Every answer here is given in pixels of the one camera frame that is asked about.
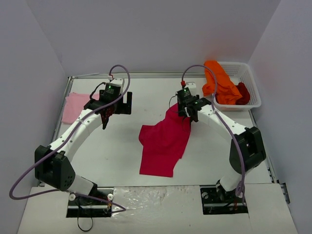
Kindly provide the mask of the magenta t shirt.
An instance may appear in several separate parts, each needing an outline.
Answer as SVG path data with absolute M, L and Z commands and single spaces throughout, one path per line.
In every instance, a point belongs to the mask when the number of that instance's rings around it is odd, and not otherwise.
M 141 175 L 173 177 L 191 133 L 190 118 L 180 117 L 177 111 L 178 105 L 174 104 L 156 125 L 142 125 L 138 136 L 143 146 Z

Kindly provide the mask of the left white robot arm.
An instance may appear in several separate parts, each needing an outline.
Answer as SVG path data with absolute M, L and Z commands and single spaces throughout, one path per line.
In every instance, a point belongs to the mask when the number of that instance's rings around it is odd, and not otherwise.
M 97 184 L 76 174 L 71 161 L 95 129 L 106 128 L 111 115 L 131 114 L 132 93 L 127 89 L 121 78 L 106 83 L 99 99 L 91 98 L 63 135 L 47 147 L 39 146 L 35 150 L 36 179 L 59 191 L 80 194 L 87 204 L 96 202 Z

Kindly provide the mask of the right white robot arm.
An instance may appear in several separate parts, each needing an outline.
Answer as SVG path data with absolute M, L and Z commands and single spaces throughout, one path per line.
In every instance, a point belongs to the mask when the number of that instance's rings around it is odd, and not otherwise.
M 228 201 L 234 192 L 242 197 L 246 175 L 266 159 L 261 131 L 237 123 L 206 98 L 192 95 L 188 87 L 177 91 L 176 96 L 179 116 L 205 123 L 230 143 L 231 169 L 216 184 L 217 198 Z

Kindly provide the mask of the folded pink t shirt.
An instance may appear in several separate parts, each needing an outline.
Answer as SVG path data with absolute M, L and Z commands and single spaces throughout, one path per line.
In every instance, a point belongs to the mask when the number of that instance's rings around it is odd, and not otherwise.
M 84 105 L 90 100 L 89 94 L 79 94 L 72 92 L 65 98 L 65 106 L 61 122 L 73 124 L 79 117 Z

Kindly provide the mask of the orange t shirt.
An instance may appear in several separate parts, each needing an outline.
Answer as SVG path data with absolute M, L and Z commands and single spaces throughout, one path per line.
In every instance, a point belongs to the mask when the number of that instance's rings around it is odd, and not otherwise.
M 221 67 L 221 65 L 215 60 L 208 60 L 204 63 L 204 66 L 208 67 L 209 70 L 205 69 L 206 84 L 202 87 L 204 96 L 210 96 L 215 91 L 215 80 L 217 81 L 216 101 L 223 105 L 235 105 L 236 102 L 241 99 L 241 95 L 238 88 L 232 83 L 230 77 Z

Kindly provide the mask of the dark red t shirt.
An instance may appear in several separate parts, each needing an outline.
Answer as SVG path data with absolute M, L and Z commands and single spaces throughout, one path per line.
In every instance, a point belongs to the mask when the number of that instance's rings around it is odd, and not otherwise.
M 251 96 L 245 84 L 240 82 L 236 87 L 242 96 L 236 101 L 236 105 L 247 105 L 251 99 Z

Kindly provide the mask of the white plastic basket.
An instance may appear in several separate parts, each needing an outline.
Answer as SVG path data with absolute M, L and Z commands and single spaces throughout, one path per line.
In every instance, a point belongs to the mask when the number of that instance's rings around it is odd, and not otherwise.
M 230 77 L 232 83 L 235 85 L 243 83 L 246 86 L 250 94 L 250 100 L 245 105 L 223 105 L 217 103 L 216 99 L 214 99 L 214 106 L 223 112 L 245 112 L 260 107 L 261 98 L 249 65 L 242 62 L 219 61 L 218 63 Z

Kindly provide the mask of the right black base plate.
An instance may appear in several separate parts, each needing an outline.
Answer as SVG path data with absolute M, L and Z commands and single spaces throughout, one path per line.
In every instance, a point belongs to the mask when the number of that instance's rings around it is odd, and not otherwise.
M 200 186 L 202 212 L 204 215 L 247 214 L 248 207 L 235 191 L 223 192 L 214 185 Z

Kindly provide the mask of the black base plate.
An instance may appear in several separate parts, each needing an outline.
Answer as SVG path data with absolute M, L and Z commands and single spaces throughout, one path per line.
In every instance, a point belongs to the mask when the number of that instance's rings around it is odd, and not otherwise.
M 67 218 L 106 218 L 112 216 L 112 205 L 70 193 Z
M 214 185 L 200 186 L 202 212 L 204 215 L 247 214 L 248 207 L 235 191 L 223 192 Z

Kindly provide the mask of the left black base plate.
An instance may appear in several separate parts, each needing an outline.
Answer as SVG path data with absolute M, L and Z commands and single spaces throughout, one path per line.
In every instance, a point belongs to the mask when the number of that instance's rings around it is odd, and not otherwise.
M 70 193 L 67 218 L 106 218 L 112 216 L 112 205 Z

